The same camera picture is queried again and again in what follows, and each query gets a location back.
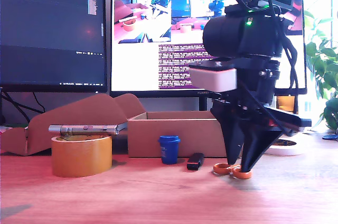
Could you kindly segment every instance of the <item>monitor bezel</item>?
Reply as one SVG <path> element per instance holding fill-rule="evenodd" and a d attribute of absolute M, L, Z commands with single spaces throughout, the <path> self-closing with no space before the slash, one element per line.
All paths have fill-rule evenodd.
<path fill-rule="evenodd" d="M 112 14 L 113 12 L 113 0 L 110 0 L 110 61 L 112 62 Z M 305 46 L 305 34 L 304 34 L 304 3 L 302 0 L 302 20 L 303 20 L 303 40 L 304 40 L 304 68 L 305 68 L 305 87 L 299 88 L 298 91 L 296 89 L 287 89 L 287 88 L 276 88 L 275 96 L 289 96 L 289 95 L 305 95 L 307 94 L 307 76 L 306 76 L 306 46 Z M 111 89 L 111 75 L 112 75 L 112 66 L 110 65 L 110 84 L 109 84 L 109 95 L 112 97 L 117 97 L 123 94 L 133 94 L 139 98 L 157 98 L 157 97 L 208 97 L 210 91 L 205 89 L 187 89 L 187 90 L 144 90 L 144 91 L 112 91 Z"/>
<path fill-rule="evenodd" d="M 103 55 L 104 55 L 104 83 L 103 86 L 76 86 L 76 85 L 41 85 L 41 84 L 25 84 L 25 83 L 3 83 L 0 88 L 5 92 L 83 92 L 83 93 L 105 93 L 108 91 L 107 81 L 107 28 L 106 28 L 106 0 L 103 0 Z"/>

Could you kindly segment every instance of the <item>blue cup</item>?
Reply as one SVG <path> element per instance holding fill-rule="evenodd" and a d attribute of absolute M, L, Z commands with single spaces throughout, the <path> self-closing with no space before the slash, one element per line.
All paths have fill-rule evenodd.
<path fill-rule="evenodd" d="M 163 164 L 175 164 L 177 163 L 177 156 L 179 154 L 179 142 L 181 142 L 178 136 L 161 136 L 158 140 L 161 146 L 161 159 Z"/>

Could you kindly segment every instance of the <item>green led light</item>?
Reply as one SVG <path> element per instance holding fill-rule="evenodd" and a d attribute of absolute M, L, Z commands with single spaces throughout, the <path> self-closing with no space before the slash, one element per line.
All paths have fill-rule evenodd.
<path fill-rule="evenodd" d="M 248 20 L 247 20 L 247 22 L 246 22 L 246 25 L 247 26 L 251 26 L 253 19 L 254 19 L 253 17 L 249 17 Z"/>

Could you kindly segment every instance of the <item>monitor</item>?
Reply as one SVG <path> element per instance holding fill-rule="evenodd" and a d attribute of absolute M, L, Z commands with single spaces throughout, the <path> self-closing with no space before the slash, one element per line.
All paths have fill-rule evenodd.
<path fill-rule="evenodd" d="M 0 0 L 0 87 L 106 92 L 105 0 Z"/>
<path fill-rule="evenodd" d="M 112 96 L 203 97 L 209 93 L 191 84 L 188 64 L 212 59 L 204 49 L 203 28 L 224 15 L 236 0 L 111 0 Z M 288 31 L 298 50 L 299 94 L 306 93 L 302 0 L 288 13 L 297 19 Z M 290 66 L 283 54 L 276 95 L 289 95 Z"/>

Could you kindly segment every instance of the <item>monitor stand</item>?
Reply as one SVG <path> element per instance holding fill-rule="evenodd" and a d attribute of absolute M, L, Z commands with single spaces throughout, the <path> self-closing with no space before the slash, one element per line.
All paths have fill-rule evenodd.
<path fill-rule="evenodd" d="M 199 97 L 199 111 L 208 110 L 208 98 L 207 97 Z"/>

